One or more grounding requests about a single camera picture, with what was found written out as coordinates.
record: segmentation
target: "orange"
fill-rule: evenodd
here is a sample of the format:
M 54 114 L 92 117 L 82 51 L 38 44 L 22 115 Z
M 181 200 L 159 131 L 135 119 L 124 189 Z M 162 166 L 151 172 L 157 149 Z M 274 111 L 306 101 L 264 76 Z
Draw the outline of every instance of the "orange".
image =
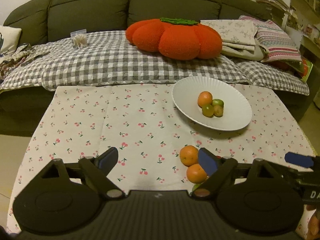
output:
M 180 160 L 186 166 L 198 163 L 198 149 L 192 145 L 187 145 L 180 150 Z
M 208 91 L 203 91 L 198 97 L 198 106 L 203 107 L 205 105 L 212 104 L 212 94 Z
M 207 179 L 207 174 L 199 163 L 193 164 L 187 169 L 187 178 L 192 183 L 202 183 Z

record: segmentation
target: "green citrus fruit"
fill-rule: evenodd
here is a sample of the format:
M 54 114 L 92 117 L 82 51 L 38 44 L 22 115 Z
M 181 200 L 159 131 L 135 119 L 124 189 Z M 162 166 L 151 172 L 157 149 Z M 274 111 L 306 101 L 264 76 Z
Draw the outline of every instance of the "green citrus fruit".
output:
M 221 99 L 212 100 L 212 106 L 221 106 L 224 107 L 224 102 Z
M 214 114 L 214 109 L 212 105 L 204 105 L 202 107 L 202 114 L 206 117 L 212 117 Z
M 223 108 L 221 106 L 215 105 L 213 106 L 213 112 L 216 117 L 222 117 Z
M 201 184 L 194 184 L 191 191 L 194 192 Z

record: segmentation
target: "cherry print tablecloth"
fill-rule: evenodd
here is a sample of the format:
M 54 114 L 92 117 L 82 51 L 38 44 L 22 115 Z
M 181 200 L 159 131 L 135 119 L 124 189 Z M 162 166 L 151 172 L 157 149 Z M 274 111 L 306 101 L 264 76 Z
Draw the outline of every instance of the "cherry print tablecloth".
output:
M 53 158 L 77 162 L 117 147 L 118 164 L 108 178 L 128 193 L 130 189 L 190 191 L 193 184 L 179 159 L 185 145 L 206 147 L 243 163 L 264 158 L 286 165 L 283 157 L 288 151 L 313 155 L 300 127 L 272 90 L 232 86 L 248 99 L 253 112 L 250 124 L 235 132 L 211 130 L 189 120 L 174 106 L 170 84 L 58 87 L 19 168 L 8 232 L 20 231 L 11 209 L 14 197 Z M 305 212 L 298 226 L 302 236 L 311 214 Z

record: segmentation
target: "gray gingham blanket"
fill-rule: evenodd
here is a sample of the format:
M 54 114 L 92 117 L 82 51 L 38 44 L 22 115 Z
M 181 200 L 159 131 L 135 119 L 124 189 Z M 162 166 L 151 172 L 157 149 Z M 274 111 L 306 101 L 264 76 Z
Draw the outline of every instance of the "gray gingham blanket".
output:
M 124 31 L 88 33 L 89 46 L 74 49 L 71 38 L 35 46 L 50 53 L 19 66 L 0 85 L 1 90 L 43 86 L 102 86 L 133 83 L 175 83 L 188 76 L 207 76 L 226 83 L 248 83 L 230 59 L 178 61 L 132 46 Z
M 250 85 L 288 91 L 305 96 L 310 94 L 308 85 L 292 73 L 284 72 L 257 61 L 233 58 L 233 62 L 244 73 Z

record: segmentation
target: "floral pillow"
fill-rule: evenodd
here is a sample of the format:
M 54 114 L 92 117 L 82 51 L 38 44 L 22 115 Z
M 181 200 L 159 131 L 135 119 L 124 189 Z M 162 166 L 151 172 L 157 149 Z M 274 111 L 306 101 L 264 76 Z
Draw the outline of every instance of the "floral pillow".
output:
M 261 62 L 302 61 L 301 54 L 287 33 L 273 21 L 262 22 L 255 18 L 241 15 L 239 20 L 251 20 L 258 27 L 256 38 L 270 51 Z
M 21 29 L 0 25 L 0 57 L 16 51 Z

